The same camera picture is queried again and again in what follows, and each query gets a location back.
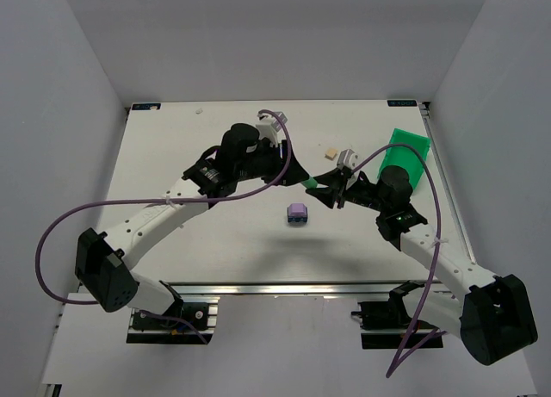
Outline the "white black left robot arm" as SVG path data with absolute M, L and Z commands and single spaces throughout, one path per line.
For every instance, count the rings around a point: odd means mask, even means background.
M 185 222 L 232 195 L 240 182 L 293 186 L 309 177 L 273 125 L 234 124 L 165 192 L 162 203 L 149 204 L 106 231 L 81 233 L 76 277 L 108 313 L 133 307 L 177 316 L 182 300 L 166 283 L 134 272 L 139 260 Z

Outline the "dark blue bridge block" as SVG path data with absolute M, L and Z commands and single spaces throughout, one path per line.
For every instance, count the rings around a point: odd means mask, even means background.
M 305 225 L 308 222 L 308 213 L 291 213 L 287 216 L 289 225 Z

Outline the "purple house-shaped block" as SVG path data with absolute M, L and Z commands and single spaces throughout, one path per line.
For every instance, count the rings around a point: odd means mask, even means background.
M 306 217 L 307 207 L 304 203 L 291 203 L 287 208 L 287 214 L 290 217 Z

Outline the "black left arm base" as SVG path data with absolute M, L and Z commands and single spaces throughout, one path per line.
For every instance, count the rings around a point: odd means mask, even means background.
M 207 345 L 217 318 L 217 301 L 182 297 L 160 283 L 141 288 L 127 306 L 131 309 L 129 344 Z

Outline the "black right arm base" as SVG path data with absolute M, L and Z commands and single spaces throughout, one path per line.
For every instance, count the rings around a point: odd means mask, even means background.
M 397 350 L 406 334 L 413 312 L 408 313 L 403 297 L 411 291 L 421 294 L 423 282 L 405 282 L 389 292 L 384 301 L 362 301 L 350 316 L 360 324 L 363 350 Z

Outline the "green cylinder block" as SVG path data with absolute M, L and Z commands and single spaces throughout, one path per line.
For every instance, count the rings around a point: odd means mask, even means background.
M 306 189 L 316 189 L 318 187 L 318 182 L 313 177 L 309 177 L 307 180 L 302 181 L 301 184 Z

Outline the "green plastic bin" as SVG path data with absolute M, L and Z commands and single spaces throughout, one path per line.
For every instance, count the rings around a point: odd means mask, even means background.
M 399 128 L 395 128 L 389 140 L 390 144 L 405 144 L 414 148 L 423 161 L 427 159 L 430 150 L 430 139 L 426 136 L 418 135 Z M 385 157 L 380 165 L 378 174 L 389 165 L 397 165 L 405 169 L 409 175 L 409 182 L 413 189 L 424 174 L 424 167 L 418 160 L 418 157 L 411 150 L 403 146 L 396 146 L 386 149 Z

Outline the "beige square block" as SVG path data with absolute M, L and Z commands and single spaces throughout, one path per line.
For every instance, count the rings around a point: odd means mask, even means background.
M 330 160 L 333 160 L 335 157 L 337 156 L 337 150 L 334 149 L 334 148 L 329 148 L 326 152 L 325 152 L 325 157 L 330 159 Z

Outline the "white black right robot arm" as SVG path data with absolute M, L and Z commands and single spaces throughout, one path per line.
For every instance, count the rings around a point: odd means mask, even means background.
M 516 276 L 497 276 L 473 264 L 453 246 L 438 239 L 435 229 L 410 203 L 407 171 L 390 165 L 377 183 L 364 173 L 352 185 L 348 168 L 336 168 L 317 179 L 307 193 L 328 208 L 353 203 L 378 212 L 375 223 L 387 242 L 415 259 L 449 291 L 427 295 L 418 317 L 458 337 L 479 363 L 491 365 L 538 339 L 524 283 Z

